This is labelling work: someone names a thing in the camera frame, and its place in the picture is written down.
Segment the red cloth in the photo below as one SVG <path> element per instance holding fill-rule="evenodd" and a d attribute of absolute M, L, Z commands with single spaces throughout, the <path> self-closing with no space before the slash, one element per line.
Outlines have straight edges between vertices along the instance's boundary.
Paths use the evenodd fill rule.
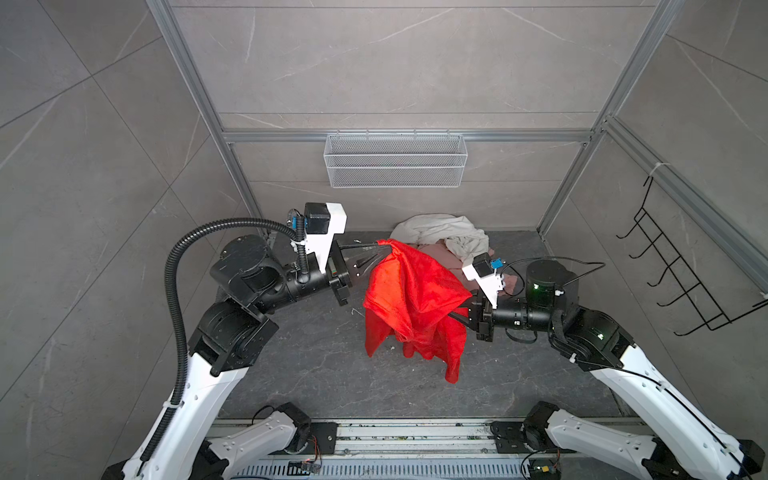
<path fill-rule="evenodd" d="M 365 350 L 373 356 L 393 336 L 403 355 L 438 358 L 445 365 L 445 380 L 459 380 L 466 326 L 452 317 L 464 316 L 471 293 L 437 260 L 397 240 L 379 240 L 389 251 L 373 268 L 363 307 Z"/>

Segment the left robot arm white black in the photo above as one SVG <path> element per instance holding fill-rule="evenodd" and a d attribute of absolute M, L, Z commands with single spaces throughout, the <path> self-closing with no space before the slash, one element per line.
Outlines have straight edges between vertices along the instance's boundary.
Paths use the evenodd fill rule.
<path fill-rule="evenodd" d="M 307 455 L 312 466 L 318 465 L 321 450 L 312 420 L 291 403 L 265 418 L 254 417 L 234 434 L 209 438 L 208 432 L 277 332 L 271 314 L 324 290 L 345 305 L 353 278 L 382 256 L 376 243 L 332 241 L 325 264 L 309 256 L 309 278 L 300 282 L 299 267 L 279 264 L 263 238 L 246 235 L 227 244 L 210 271 L 222 297 L 191 335 L 181 337 L 187 369 L 181 398 L 164 407 L 172 419 L 156 421 L 153 431 L 161 439 L 146 438 L 131 458 L 107 467 L 104 478 L 232 479 L 256 459 L 279 452 Z"/>

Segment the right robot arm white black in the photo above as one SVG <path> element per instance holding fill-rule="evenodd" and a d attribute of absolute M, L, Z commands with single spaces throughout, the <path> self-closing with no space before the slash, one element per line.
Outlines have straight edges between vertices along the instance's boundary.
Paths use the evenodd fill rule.
<path fill-rule="evenodd" d="M 632 336 L 608 314 L 579 303 L 580 277 L 559 257 L 533 260 L 523 298 L 500 297 L 506 263 L 483 254 L 462 266 L 477 283 L 468 313 L 456 320 L 491 341 L 498 329 L 544 335 L 570 363 L 622 399 L 651 429 L 636 435 L 581 419 L 552 403 L 537 403 L 520 427 L 533 454 L 574 451 L 639 479 L 751 479 L 765 460 L 752 440 L 718 427 L 652 364 Z"/>

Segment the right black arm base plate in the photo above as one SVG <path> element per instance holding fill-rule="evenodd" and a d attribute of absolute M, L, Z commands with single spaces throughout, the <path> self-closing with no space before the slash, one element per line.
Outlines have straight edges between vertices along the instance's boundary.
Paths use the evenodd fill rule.
<path fill-rule="evenodd" d="M 494 421 L 490 432 L 499 454 L 554 452 L 557 447 L 544 427 L 530 422 Z"/>

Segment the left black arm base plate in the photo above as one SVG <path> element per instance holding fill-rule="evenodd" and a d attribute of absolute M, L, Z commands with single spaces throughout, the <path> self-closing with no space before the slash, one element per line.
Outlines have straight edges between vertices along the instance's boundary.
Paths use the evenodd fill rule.
<path fill-rule="evenodd" d="M 292 455 L 331 455 L 335 452 L 339 424 L 312 421 L 298 426 L 283 453 Z"/>

